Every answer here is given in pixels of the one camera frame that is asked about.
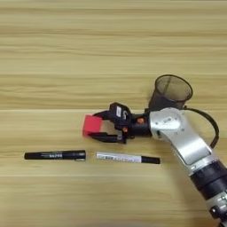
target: label on pen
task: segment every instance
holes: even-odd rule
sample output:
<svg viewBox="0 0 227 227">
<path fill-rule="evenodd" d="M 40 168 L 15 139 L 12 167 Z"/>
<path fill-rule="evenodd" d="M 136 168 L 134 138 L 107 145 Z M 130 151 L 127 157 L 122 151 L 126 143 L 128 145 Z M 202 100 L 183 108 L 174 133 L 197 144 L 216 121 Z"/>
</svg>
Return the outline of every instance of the label on pen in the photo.
<svg viewBox="0 0 227 227">
<path fill-rule="evenodd" d="M 121 153 L 97 153 L 97 159 L 117 160 L 117 161 L 135 162 L 135 163 L 142 162 L 141 156 L 121 154 Z"/>
</svg>

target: marker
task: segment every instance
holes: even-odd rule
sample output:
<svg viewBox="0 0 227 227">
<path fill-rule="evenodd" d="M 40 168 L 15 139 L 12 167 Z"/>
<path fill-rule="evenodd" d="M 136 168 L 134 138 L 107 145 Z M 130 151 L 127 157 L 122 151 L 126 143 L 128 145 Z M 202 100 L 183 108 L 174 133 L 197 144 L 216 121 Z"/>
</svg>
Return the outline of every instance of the marker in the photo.
<svg viewBox="0 0 227 227">
<path fill-rule="evenodd" d="M 63 151 L 63 152 L 44 152 L 44 153 L 25 153 L 25 160 L 86 160 L 86 152 Z"/>
<path fill-rule="evenodd" d="M 135 163 L 152 163 L 160 164 L 160 158 L 128 155 L 123 153 L 97 153 L 97 159 L 99 160 L 118 160 Z"/>
</svg>

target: red block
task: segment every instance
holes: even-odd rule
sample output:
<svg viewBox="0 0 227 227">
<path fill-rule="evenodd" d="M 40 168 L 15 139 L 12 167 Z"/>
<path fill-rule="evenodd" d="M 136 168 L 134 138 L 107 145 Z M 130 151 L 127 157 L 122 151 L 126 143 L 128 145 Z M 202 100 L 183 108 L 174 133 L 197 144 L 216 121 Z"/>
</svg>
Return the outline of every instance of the red block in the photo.
<svg viewBox="0 0 227 227">
<path fill-rule="evenodd" d="M 103 120 L 100 117 L 86 115 L 83 124 L 82 135 L 87 137 L 92 132 L 100 132 L 102 121 Z"/>
</svg>

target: black mesh cup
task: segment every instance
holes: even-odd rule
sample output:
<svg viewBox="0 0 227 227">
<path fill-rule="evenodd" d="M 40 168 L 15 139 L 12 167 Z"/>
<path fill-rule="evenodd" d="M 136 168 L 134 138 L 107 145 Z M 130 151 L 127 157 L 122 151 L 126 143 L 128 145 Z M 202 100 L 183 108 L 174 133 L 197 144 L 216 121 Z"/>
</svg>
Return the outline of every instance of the black mesh cup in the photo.
<svg viewBox="0 0 227 227">
<path fill-rule="evenodd" d="M 151 111 L 159 111 L 166 107 L 182 109 L 192 95 L 192 86 L 186 80 L 173 74 L 165 74 L 155 81 L 149 109 Z"/>
</svg>

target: white marker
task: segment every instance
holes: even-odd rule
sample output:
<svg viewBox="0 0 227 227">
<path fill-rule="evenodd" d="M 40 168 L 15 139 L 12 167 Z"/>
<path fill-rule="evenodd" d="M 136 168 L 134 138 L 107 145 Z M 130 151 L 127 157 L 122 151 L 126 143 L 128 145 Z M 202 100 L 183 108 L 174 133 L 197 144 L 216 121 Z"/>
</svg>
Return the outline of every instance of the white marker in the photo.
<svg viewBox="0 0 227 227">
<path fill-rule="evenodd" d="M 96 157 L 99 160 L 117 160 L 135 163 L 160 164 L 160 158 L 129 155 L 124 153 L 97 153 Z"/>
</svg>

